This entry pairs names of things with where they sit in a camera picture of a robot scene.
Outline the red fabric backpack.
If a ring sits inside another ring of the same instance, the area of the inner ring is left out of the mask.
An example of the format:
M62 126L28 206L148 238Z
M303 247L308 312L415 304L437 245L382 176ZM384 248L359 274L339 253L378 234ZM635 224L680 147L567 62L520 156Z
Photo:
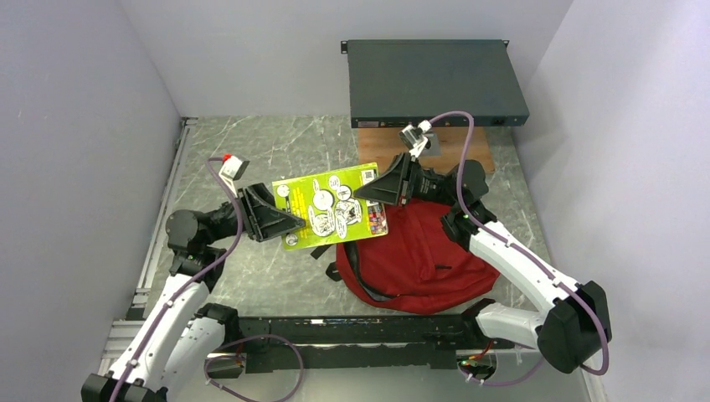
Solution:
M337 244L327 277L370 306L421 315L485 295L500 274L447 237L448 210L420 200L386 207L388 233Z

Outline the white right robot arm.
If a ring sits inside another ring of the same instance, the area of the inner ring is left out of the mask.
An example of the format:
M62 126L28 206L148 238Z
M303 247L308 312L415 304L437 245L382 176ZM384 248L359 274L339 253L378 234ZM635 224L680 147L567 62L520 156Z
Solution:
M539 351L562 373L606 374L612 335L605 290L594 281L579 283L531 252L486 208L482 198L488 191L478 161L463 160L440 174L402 153L353 194L398 207L413 199L449 206L440 219L448 240L491 265L535 306L530 312L479 302L474 317L461 325L466 344L480 348L492 338L504 339Z

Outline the green book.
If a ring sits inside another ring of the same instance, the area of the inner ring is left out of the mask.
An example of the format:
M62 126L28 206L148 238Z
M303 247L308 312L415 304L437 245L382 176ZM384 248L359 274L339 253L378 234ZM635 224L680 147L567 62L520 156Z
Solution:
M282 235L285 250L302 250L388 233L383 204L357 198L355 191L378 177L375 162L272 183L275 206L305 220Z

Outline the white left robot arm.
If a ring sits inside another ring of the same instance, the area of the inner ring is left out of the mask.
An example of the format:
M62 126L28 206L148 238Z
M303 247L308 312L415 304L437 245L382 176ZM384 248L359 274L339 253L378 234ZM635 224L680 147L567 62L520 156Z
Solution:
M206 301L224 262L241 236L263 242L306 221L278 209L263 183L228 196L215 210L179 209L168 217L173 261L158 302L108 371L87 378L83 401L174 401L211 352L228 352L243 339L237 310Z

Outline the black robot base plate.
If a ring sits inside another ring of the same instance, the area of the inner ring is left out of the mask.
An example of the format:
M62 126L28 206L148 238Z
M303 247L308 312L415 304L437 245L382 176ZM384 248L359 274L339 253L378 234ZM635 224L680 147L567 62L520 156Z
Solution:
M287 369L455 369L492 345L459 314L237 317L208 367L218 378Z

